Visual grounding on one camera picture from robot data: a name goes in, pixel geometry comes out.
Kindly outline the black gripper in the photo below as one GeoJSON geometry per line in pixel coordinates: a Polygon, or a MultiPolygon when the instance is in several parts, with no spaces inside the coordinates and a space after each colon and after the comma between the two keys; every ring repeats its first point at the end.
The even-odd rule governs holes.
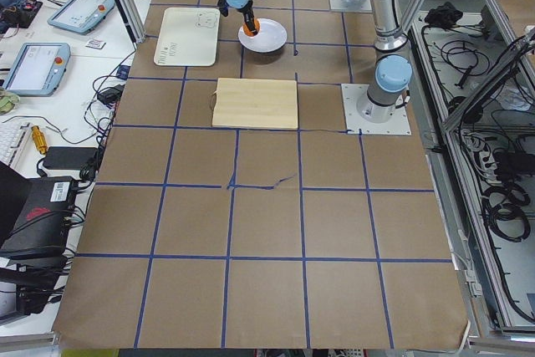
{"type": "Polygon", "coordinates": [[[218,9],[223,17],[227,17],[233,8],[243,14],[243,31],[245,34],[256,33],[256,19],[252,10],[252,0],[218,0],[218,9]]]}

